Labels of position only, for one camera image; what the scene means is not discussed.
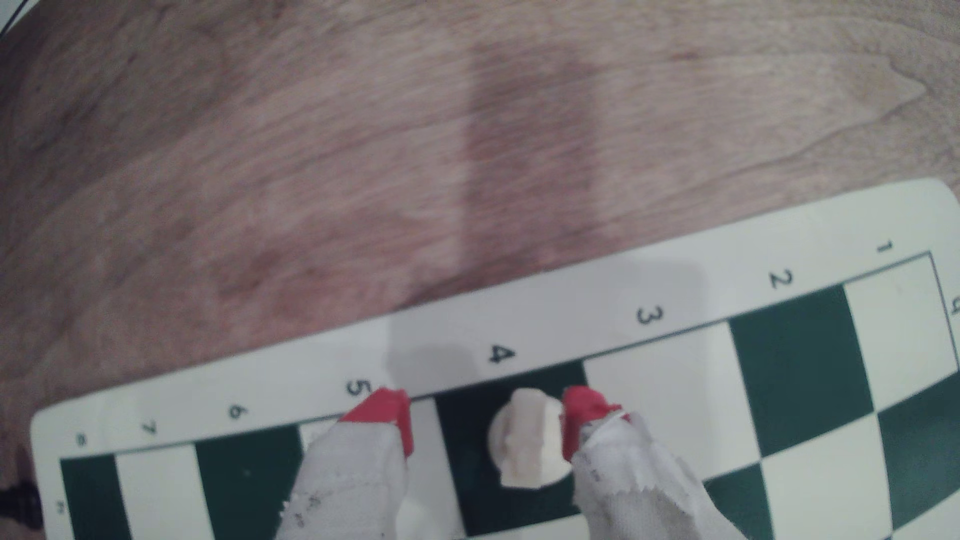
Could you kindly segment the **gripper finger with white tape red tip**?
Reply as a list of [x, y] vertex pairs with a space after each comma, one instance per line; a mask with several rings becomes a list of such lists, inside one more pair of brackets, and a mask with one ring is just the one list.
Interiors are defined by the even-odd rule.
[[591, 539], [745, 539], [642, 415], [588, 386], [562, 394], [562, 452]]
[[276, 539], [396, 539], [414, 452], [411, 399], [380, 387], [314, 440]]

